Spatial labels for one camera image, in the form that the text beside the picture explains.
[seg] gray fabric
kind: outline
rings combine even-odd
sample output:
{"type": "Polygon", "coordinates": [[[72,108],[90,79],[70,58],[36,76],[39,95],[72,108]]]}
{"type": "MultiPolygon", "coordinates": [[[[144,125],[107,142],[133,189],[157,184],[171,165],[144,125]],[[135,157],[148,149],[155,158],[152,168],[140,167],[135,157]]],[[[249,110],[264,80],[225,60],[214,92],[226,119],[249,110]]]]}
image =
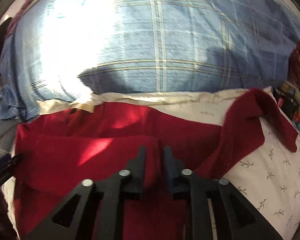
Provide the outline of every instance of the gray fabric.
{"type": "Polygon", "coordinates": [[[17,131],[17,120],[0,120],[0,158],[10,153],[17,131]]]}
{"type": "Polygon", "coordinates": [[[5,42],[0,118],[89,92],[277,86],[298,41],[277,0],[40,0],[5,42]]]}

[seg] folded red fabric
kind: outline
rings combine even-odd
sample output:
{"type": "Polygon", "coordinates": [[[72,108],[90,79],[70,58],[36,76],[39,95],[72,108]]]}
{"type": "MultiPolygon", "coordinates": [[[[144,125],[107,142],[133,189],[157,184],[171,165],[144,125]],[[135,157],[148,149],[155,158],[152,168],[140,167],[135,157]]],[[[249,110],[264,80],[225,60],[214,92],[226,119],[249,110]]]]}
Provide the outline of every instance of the folded red fabric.
{"type": "Polygon", "coordinates": [[[146,106],[103,103],[94,113],[72,110],[19,125],[16,153],[16,217],[19,234],[31,231],[82,179],[105,179],[147,148],[145,198],[125,203],[123,238],[182,239],[185,206],[173,201],[161,176],[163,147],[199,175],[216,179],[264,143],[259,117],[297,150],[298,133],[272,98],[251,90],[229,108],[223,126],[191,122],[146,106]]]}

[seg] white floral sheet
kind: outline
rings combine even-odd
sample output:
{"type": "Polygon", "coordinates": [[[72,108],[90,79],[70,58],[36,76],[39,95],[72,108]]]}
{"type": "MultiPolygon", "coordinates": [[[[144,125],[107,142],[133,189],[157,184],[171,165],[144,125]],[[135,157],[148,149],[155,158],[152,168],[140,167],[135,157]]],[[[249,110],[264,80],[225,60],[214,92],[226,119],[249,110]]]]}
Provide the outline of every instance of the white floral sheet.
{"type": "MultiPolygon", "coordinates": [[[[217,93],[173,92],[103,95],[91,94],[79,98],[76,103],[59,100],[41,102],[42,114],[80,108],[92,111],[93,106],[103,102],[125,102],[153,107],[161,112],[186,120],[222,125],[225,113],[232,102],[245,93],[245,89],[223,90],[217,93]]],[[[270,88],[265,92],[271,95],[270,88]]],[[[276,131],[260,118],[265,143],[244,157],[225,178],[255,206],[270,222],[284,240],[291,240],[300,221],[300,135],[297,137],[296,153],[288,151],[278,140],[276,131]]],[[[9,187],[4,187],[10,210],[13,212],[9,187]]]]}

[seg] blue plaid fabric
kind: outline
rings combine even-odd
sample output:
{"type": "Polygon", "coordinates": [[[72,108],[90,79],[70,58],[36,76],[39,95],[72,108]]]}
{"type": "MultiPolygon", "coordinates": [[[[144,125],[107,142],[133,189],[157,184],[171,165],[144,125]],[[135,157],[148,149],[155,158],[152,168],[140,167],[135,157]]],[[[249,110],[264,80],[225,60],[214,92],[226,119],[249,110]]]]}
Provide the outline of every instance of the blue plaid fabric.
{"type": "Polygon", "coordinates": [[[87,92],[277,86],[298,41],[277,0],[40,0],[5,42],[0,118],[87,92]]]}

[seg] silver screw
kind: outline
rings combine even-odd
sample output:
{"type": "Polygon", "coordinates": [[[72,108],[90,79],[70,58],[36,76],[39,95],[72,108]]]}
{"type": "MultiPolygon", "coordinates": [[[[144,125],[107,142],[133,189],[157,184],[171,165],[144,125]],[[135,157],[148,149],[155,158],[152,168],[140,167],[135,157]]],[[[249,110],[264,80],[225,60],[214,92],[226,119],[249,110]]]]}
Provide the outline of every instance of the silver screw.
{"type": "Polygon", "coordinates": [[[121,170],[121,171],[119,171],[119,175],[123,176],[123,177],[129,176],[130,174],[131,174],[131,172],[129,170],[121,170]]]}
{"type": "Polygon", "coordinates": [[[189,170],[189,169],[184,169],[184,170],[182,170],[182,171],[181,171],[181,173],[182,173],[183,175],[187,175],[187,176],[189,176],[189,175],[191,175],[191,174],[192,174],[192,171],[191,171],[191,170],[189,170]]]}
{"type": "Polygon", "coordinates": [[[84,179],[82,182],[81,182],[82,185],[84,185],[85,187],[89,187],[93,184],[93,181],[91,179],[84,179]]]}
{"type": "Polygon", "coordinates": [[[221,179],[219,179],[219,184],[221,184],[221,185],[228,185],[229,184],[229,180],[227,180],[225,178],[221,178],[221,179]]]}

